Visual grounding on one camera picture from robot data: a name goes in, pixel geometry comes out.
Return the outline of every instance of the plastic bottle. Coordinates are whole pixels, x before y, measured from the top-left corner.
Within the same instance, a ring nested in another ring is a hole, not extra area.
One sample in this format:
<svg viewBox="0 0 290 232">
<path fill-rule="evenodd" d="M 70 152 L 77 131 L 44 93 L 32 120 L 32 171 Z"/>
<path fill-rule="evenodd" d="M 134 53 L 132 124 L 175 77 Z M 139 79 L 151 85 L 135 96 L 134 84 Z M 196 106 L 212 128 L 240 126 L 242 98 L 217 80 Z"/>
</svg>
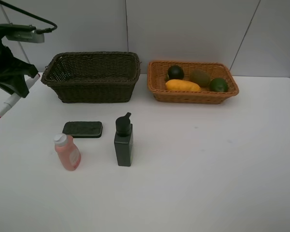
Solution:
<svg viewBox="0 0 290 232">
<path fill-rule="evenodd" d="M 133 125 L 130 122 L 130 116 L 131 113 L 127 113 L 116 120 L 114 143 L 119 166 L 130 167 L 132 164 Z"/>
<path fill-rule="evenodd" d="M 55 151 L 63 167 L 69 171 L 74 171 L 81 162 L 81 154 L 77 146 L 73 143 L 73 137 L 66 134 L 57 134 L 54 137 Z"/>
</svg>

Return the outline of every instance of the white bottle cap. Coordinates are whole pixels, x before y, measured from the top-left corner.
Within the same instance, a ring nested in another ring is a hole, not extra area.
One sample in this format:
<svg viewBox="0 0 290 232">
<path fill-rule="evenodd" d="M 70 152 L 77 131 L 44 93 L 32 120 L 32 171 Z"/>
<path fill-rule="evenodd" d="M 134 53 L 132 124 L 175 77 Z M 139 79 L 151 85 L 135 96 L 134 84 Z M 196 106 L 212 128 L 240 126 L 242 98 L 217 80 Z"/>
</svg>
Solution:
<svg viewBox="0 0 290 232">
<path fill-rule="evenodd" d="M 54 143 L 57 146 L 65 146 L 68 143 L 68 137 L 65 134 L 57 134 L 54 137 Z"/>
</svg>

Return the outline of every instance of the tan wicker basket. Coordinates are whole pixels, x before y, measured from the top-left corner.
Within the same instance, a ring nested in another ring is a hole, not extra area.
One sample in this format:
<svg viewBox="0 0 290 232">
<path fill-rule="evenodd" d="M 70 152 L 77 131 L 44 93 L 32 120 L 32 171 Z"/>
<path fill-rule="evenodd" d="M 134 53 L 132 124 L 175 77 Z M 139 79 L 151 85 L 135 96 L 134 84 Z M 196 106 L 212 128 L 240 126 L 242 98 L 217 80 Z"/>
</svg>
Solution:
<svg viewBox="0 0 290 232">
<path fill-rule="evenodd" d="M 207 72 L 212 79 L 222 77 L 227 81 L 229 90 L 225 93 L 211 92 L 208 88 L 202 88 L 201 92 L 166 90 L 164 78 L 172 65 L 178 65 L 184 70 L 184 80 L 189 80 L 189 74 L 195 69 Z M 147 86 L 160 102 L 220 104 L 239 93 L 229 69 L 220 63 L 153 61 L 148 66 Z"/>
</svg>

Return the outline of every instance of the white wall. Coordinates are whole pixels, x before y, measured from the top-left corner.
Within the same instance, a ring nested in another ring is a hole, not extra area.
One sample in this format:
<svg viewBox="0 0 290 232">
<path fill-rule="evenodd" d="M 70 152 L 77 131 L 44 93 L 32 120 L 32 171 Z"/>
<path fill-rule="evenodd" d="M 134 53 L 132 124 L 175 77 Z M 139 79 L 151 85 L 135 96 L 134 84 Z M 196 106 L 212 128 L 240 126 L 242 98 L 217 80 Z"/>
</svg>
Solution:
<svg viewBox="0 0 290 232">
<path fill-rule="evenodd" d="M 231 70 L 290 77 L 290 0 L 262 0 Z"/>
<path fill-rule="evenodd" d="M 231 66 L 259 0 L 127 0 L 129 50 Z"/>
<path fill-rule="evenodd" d="M 6 18 L 4 17 L 4 14 L 0 8 L 0 24 L 4 24 L 4 23 L 8 23 L 8 21 L 6 20 Z M 26 61 L 25 56 L 21 50 L 21 47 L 19 46 L 18 42 L 15 41 L 9 41 L 7 40 L 5 37 L 2 39 L 2 43 L 5 46 L 8 46 L 10 48 L 10 50 L 12 51 L 14 57 L 22 60 L 22 61 Z"/>
<path fill-rule="evenodd" d="M 43 71 L 54 55 L 71 51 L 127 51 L 125 0 L 9 0 L 10 4 L 53 21 L 58 29 L 45 43 L 22 43 L 32 64 Z M 4 8 L 14 24 L 51 25 Z"/>
</svg>

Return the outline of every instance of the black cable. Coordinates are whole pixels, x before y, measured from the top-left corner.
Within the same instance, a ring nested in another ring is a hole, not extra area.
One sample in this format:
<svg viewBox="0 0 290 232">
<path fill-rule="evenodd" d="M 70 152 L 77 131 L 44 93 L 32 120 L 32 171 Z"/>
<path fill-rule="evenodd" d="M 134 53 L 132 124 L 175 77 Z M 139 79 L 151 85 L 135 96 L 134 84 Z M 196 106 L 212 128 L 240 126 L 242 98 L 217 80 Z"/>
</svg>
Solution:
<svg viewBox="0 0 290 232">
<path fill-rule="evenodd" d="M 45 23 L 48 23 L 48 24 L 54 26 L 53 28 L 37 29 L 37 30 L 36 30 L 36 33 L 37 33 L 37 34 L 50 33 L 50 32 L 52 32 L 52 31 L 54 31 L 54 30 L 57 29 L 57 25 L 56 25 L 55 23 L 53 23 L 53 22 L 47 20 L 47 19 L 44 19 L 44 18 L 38 17 L 38 16 L 36 16 L 36 15 L 34 15 L 34 14 L 31 14 L 31 13 L 29 13 L 29 12 L 27 12 L 27 11 L 24 11 L 24 10 L 22 10 L 22 9 L 16 7 L 16 6 L 13 6 L 13 5 L 8 4 L 8 3 L 4 2 L 4 1 L 1 1 L 1 0 L 0 0 L 0 4 L 3 5 L 3 6 L 6 6 L 6 7 L 8 7 L 8 8 L 10 8 L 10 9 L 12 9 L 12 10 L 15 10 L 15 11 L 17 11 L 17 12 L 20 12 L 20 13 L 22 13 L 22 14 L 24 14 L 24 15 L 28 15 L 28 16 L 31 17 L 31 18 L 35 18 L 35 19 L 37 19 L 37 20 L 40 20 L 40 21 L 42 21 L 42 22 L 45 22 Z"/>
</svg>

